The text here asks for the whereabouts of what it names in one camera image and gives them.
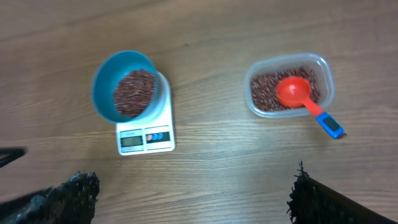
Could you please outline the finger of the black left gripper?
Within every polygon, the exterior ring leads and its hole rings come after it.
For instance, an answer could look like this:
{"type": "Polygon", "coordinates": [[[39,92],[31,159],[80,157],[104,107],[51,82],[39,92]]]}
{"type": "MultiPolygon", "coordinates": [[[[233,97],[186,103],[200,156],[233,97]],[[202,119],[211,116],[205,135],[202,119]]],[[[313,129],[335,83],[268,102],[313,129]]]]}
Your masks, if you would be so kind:
{"type": "Polygon", "coordinates": [[[26,148],[24,147],[2,147],[1,152],[1,164],[0,167],[4,167],[12,161],[24,156],[26,154],[26,148]]]}

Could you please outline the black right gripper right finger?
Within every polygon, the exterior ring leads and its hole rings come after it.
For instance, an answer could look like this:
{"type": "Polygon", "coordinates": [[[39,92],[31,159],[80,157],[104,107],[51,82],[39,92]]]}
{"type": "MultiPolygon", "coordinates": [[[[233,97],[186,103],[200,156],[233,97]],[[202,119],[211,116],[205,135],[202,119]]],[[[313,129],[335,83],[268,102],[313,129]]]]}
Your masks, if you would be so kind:
{"type": "Polygon", "coordinates": [[[397,224],[311,178],[299,162],[287,202],[293,224],[397,224]]]}

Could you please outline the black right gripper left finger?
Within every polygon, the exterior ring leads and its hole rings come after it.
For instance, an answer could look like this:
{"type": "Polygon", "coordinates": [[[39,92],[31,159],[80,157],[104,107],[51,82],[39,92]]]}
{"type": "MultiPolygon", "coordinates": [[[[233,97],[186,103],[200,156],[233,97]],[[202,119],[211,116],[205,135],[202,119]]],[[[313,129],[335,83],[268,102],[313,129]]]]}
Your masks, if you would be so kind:
{"type": "Polygon", "coordinates": [[[77,173],[49,187],[1,203],[1,223],[87,223],[95,216],[100,180],[94,172],[77,173]]]}

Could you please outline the red measuring scoop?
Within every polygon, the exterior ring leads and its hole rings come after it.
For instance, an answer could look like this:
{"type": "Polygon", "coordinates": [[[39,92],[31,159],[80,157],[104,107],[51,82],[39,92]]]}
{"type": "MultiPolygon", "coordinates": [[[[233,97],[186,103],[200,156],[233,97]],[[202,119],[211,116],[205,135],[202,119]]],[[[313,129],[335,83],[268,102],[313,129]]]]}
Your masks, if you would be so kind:
{"type": "Polygon", "coordinates": [[[280,103],[285,106],[291,108],[306,107],[331,138],[342,139],[346,137],[342,126],[311,100],[312,88],[307,79],[300,77],[285,78],[277,84],[275,92],[280,103]]]}

